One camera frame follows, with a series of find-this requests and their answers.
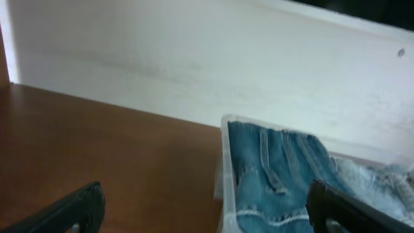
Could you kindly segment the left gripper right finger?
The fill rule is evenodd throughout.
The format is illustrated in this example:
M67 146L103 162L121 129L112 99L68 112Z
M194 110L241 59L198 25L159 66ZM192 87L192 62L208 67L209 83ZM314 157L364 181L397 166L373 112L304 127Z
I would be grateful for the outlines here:
M312 182L306 209L315 232L413 233L413 227L321 180Z

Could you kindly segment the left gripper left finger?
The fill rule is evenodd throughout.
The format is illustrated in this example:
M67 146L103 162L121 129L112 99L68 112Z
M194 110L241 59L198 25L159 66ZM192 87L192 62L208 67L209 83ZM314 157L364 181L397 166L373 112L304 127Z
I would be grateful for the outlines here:
M2 232L66 232L74 225L78 225L79 232L98 232L104 215L104 191L101 183L94 181Z

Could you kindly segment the dark blue jeans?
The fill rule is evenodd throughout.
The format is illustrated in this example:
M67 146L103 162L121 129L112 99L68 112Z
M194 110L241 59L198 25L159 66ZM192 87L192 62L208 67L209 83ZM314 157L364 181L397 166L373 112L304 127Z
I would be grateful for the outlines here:
M353 195L314 135L228 123L236 217L243 232L312 232L305 207L313 180Z

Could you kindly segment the light blue jeans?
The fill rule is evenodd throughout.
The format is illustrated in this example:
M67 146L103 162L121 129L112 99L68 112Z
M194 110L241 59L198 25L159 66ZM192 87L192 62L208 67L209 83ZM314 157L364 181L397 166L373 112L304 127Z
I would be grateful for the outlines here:
M336 171L356 198L413 226L413 169L401 165L365 166L332 158Z

